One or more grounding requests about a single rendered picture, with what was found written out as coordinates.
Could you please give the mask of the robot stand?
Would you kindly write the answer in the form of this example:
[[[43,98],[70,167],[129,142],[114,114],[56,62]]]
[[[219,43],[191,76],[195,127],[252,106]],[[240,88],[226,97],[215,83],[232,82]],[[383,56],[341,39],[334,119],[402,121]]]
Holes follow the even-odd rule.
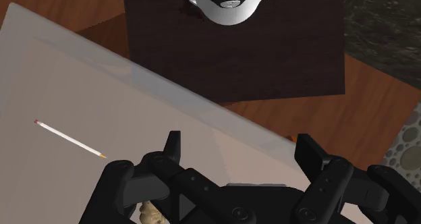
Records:
[[[263,0],[221,26],[188,0],[124,0],[130,59],[211,101],[343,94],[343,0]]]

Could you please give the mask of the beige lumpy object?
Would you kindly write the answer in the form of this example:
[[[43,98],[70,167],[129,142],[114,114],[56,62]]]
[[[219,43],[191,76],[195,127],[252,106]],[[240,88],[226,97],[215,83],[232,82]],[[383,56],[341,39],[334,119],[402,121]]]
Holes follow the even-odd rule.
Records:
[[[143,202],[139,211],[141,224],[169,224],[168,220],[150,201]]]

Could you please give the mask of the white table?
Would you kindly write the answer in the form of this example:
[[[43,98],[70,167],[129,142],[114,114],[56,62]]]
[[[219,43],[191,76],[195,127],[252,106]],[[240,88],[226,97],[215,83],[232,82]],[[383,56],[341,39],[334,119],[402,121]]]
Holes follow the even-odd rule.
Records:
[[[78,224],[105,165],[139,163],[172,130],[181,132],[181,165],[216,184],[308,187],[289,140],[9,4],[0,28],[0,224]]]

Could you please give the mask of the white pencil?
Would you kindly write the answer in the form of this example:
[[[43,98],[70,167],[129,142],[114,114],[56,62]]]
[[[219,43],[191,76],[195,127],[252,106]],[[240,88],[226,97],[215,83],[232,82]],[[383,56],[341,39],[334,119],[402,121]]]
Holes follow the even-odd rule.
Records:
[[[43,123],[43,122],[41,122],[41,121],[39,121],[37,119],[34,120],[34,123],[37,124],[37,125],[39,125],[40,127],[44,128],[44,129],[50,131],[50,132],[52,132],[52,133],[54,133],[54,134],[62,137],[63,139],[76,144],[80,148],[83,148],[83,149],[91,152],[92,154],[95,154],[98,157],[102,157],[104,159],[107,158],[103,153],[101,153],[101,152],[99,152],[99,151],[97,151],[97,150],[95,150],[95,149],[93,149],[93,148],[91,148],[91,147],[83,144],[82,142],[80,142],[80,141],[78,141],[78,140],[76,140],[76,139],[74,139],[74,138],[72,138],[72,137],[64,134],[63,132],[60,132],[60,131],[56,130],[55,128],[52,128],[51,126],[49,126],[49,125],[47,125],[47,124],[45,124],[45,123]]]

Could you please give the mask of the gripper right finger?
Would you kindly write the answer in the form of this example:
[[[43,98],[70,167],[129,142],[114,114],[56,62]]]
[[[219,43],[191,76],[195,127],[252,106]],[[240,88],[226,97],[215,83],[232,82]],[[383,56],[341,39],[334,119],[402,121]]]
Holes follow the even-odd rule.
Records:
[[[328,154],[308,134],[298,134],[294,159],[310,181],[293,210],[299,224],[355,224],[341,214],[346,203],[372,224],[421,224],[421,192],[396,170],[361,170]]]

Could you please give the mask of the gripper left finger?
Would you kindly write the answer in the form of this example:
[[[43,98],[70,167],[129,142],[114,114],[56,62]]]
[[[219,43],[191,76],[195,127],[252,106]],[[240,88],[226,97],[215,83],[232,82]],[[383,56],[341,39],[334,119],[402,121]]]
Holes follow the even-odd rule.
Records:
[[[151,201],[170,224],[256,224],[255,212],[193,168],[180,166],[181,133],[171,131],[162,151],[134,165],[108,163],[78,224],[135,224],[136,205]]]

